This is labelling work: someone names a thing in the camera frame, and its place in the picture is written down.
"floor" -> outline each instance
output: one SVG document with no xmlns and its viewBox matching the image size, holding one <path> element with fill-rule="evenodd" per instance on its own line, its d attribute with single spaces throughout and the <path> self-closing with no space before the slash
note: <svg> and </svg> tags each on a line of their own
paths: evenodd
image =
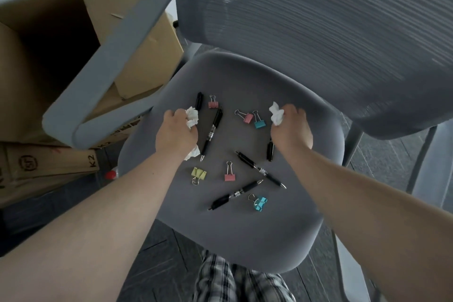
<svg viewBox="0 0 453 302">
<path fill-rule="evenodd" d="M 346 134 L 350 122 L 340 113 L 338 117 Z M 379 141 L 365 135 L 349 168 L 404 190 L 425 136 L 426 132 L 422 132 Z M 122 143 L 116 143 L 97 152 L 101 166 L 98 173 L 5 208 L 3 219 L 7 231 L 13 235 L 36 230 L 104 187 L 108 182 L 103 174 L 116 166 L 121 147 Z M 453 213 L 453 183 L 445 209 Z M 155 221 L 118 301 L 188 301 L 201 263 L 201 250 L 196 243 Z M 331 232 L 326 225 L 322 226 L 309 256 L 296 269 L 282 276 L 297 301 L 341 301 Z"/>
</svg>

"plaid pants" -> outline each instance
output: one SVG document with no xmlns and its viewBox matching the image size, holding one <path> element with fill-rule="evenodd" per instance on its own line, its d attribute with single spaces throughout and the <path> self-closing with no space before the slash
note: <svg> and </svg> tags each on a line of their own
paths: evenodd
<svg viewBox="0 0 453 302">
<path fill-rule="evenodd" d="M 280 275 L 248 270 L 204 251 L 193 302 L 243 301 L 295 302 L 296 299 Z"/>
</svg>

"mesh backrest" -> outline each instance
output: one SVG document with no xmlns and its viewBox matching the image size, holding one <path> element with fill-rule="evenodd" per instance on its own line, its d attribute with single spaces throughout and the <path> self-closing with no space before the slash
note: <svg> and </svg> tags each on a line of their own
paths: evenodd
<svg viewBox="0 0 453 302">
<path fill-rule="evenodd" d="M 453 117 L 453 0 L 176 2 L 189 40 L 290 76 L 374 137 Z"/>
</svg>

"white tissue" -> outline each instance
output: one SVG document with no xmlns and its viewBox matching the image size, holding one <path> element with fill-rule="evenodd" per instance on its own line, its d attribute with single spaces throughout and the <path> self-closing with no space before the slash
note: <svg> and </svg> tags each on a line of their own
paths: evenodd
<svg viewBox="0 0 453 302">
<path fill-rule="evenodd" d="M 189 128 L 198 124 L 198 110 L 195 110 L 193 107 L 189 107 L 189 109 L 186 110 L 186 115 L 187 115 L 187 126 Z M 190 153 L 184 158 L 184 160 L 189 160 L 192 156 L 198 155 L 200 155 L 200 149 L 198 148 L 198 145 L 196 145 L 195 148 L 191 150 Z"/>
<path fill-rule="evenodd" d="M 277 103 L 275 103 L 275 102 L 269 108 L 269 111 L 272 112 L 272 116 L 270 117 L 270 120 L 275 125 L 280 125 L 281 122 L 283 121 L 283 114 L 285 113 L 285 111 L 284 110 L 280 110 L 279 105 Z"/>
</svg>

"hand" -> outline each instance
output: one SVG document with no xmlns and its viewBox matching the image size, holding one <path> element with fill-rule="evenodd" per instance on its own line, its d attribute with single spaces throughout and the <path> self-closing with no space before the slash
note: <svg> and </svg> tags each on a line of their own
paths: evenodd
<svg viewBox="0 0 453 302">
<path fill-rule="evenodd" d="M 305 110 L 297 110 L 292 104 L 286 104 L 282 109 L 285 111 L 283 121 L 279 126 L 273 124 L 270 130 L 272 141 L 278 150 L 285 156 L 300 146 L 311 149 L 313 134 Z"/>
<path fill-rule="evenodd" d="M 198 141 L 196 126 L 188 128 L 186 110 L 167 110 L 156 135 L 156 152 L 169 152 L 181 157 L 181 161 L 195 148 Z"/>
</svg>

